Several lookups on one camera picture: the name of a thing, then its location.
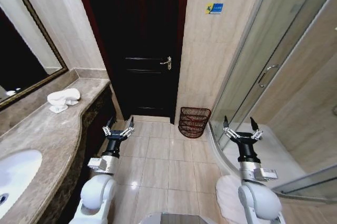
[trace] sticker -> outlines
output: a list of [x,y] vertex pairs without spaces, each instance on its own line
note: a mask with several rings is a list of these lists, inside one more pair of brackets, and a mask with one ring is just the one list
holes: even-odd
[[223,3],[209,3],[206,7],[206,14],[221,14]]

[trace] white sink basin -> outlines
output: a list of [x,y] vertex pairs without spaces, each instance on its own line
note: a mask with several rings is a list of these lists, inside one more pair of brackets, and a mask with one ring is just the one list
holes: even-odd
[[0,219],[31,183],[42,162],[38,150],[24,150],[0,160]]

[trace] shower door handle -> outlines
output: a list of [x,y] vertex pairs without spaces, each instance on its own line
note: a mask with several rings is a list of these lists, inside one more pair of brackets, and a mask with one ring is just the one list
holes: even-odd
[[265,70],[265,72],[262,74],[262,76],[261,76],[261,78],[260,78],[260,80],[259,80],[259,82],[257,83],[261,88],[264,88],[265,87],[265,84],[262,84],[261,83],[261,81],[263,80],[263,78],[265,77],[265,75],[269,72],[269,70],[270,69],[272,69],[272,68],[278,68],[279,67],[279,65],[271,65],[271,66],[269,66],[266,70]]

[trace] shower floor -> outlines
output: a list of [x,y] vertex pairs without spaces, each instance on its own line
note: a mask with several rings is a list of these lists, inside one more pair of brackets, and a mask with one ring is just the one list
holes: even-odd
[[[257,153],[257,157],[261,160],[262,167],[275,169],[279,176],[277,180],[272,180],[265,184],[272,188],[306,175],[306,172],[303,171],[288,153],[273,131],[266,125],[259,125],[259,128],[263,131],[263,135],[262,139],[254,144],[254,150]],[[252,127],[248,123],[243,123],[237,131],[251,132]],[[223,135],[220,142],[224,143],[228,140],[228,137]],[[240,168],[237,161],[239,150],[234,142],[229,140],[223,148],[223,153],[237,169]]]

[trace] brown wicker basket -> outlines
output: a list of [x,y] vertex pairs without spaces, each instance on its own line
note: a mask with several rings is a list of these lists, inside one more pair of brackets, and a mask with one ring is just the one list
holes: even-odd
[[211,111],[207,108],[182,107],[178,129],[188,138],[201,137],[210,116]]

